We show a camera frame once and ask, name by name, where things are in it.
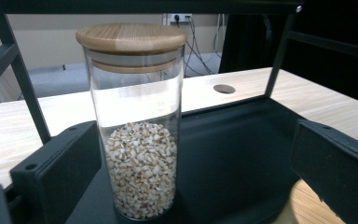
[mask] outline cable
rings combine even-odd
[[[222,27],[222,24],[224,24],[225,14],[219,14],[217,17],[217,27],[216,27],[216,33],[214,34],[213,38],[213,51],[217,55],[217,57],[222,58],[222,56],[217,52],[216,45],[219,43],[219,31]]]
[[[271,22],[269,21],[269,16],[263,15],[263,22],[264,22],[264,25],[266,26],[266,45],[264,47],[261,63],[265,64],[266,60],[269,56],[269,50],[271,49],[272,30],[271,30]]]
[[[178,28],[180,28],[180,26],[179,26],[179,16],[178,16],[178,15],[175,15],[174,18],[175,18],[175,21],[176,21],[176,26],[177,26]],[[185,77],[187,77],[187,76],[186,76],[186,70],[187,70],[187,68],[190,68],[193,72],[197,73],[196,71],[194,71],[194,70],[188,65],[188,62],[190,61],[191,53],[192,53],[192,51],[190,51],[190,54],[188,55],[187,63],[185,62],[185,64],[186,64],[186,67],[185,67]]]
[[[190,47],[190,48],[194,52],[194,54],[197,56],[197,58],[200,60],[200,62],[202,63],[203,67],[205,68],[206,72],[208,72],[209,75],[212,75],[213,71],[208,67],[208,65],[206,65],[205,61],[202,60],[202,57],[200,55],[200,49],[199,49],[199,45],[198,45],[197,39],[196,39],[196,28],[195,28],[195,24],[193,22],[193,19],[190,17],[189,21],[190,21],[191,31],[193,33],[193,46]]]

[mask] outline wooden lid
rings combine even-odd
[[[186,32],[174,26],[147,23],[109,23],[85,27],[76,32],[84,47],[117,54],[143,54],[178,49]]]

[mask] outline electrical outlet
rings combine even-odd
[[[173,13],[171,14],[171,22],[176,22],[175,16],[179,17],[179,22],[189,22],[193,14],[181,14],[181,13]]]

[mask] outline white wall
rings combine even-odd
[[[213,52],[213,37],[216,32],[216,15],[194,15],[196,38],[201,53]],[[108,22],[150,22],[163,23],[161,14],[148,15],[9,15],[28,69],[66,63],[83,63],[83,51],[76,42],[76,30],[98,23]],[[181,23],[187,30],[191,43],[188,23]],[[221,51],[223,41],[218,46]]]

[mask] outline black metal frame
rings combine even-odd
[[[230,14],[294,14],[302,0],[270,0],[270,1],[162,1],[162,0],[102,0],[102,1],[10,1],[0,0],[0,76],[11,64],[16,75],[24,99],[31,112],[34,124],[44,144],[49,141],[50,134],[44,120],[40,105],[34,95],[34,88],[21,57],[15,36],[11,30],[6,14],[104,14],[104,13],[230,13]],[[282,60],[275,64],[277,73]],[[268,84],[267,94],[273,88],[277,74],[273,74]]]

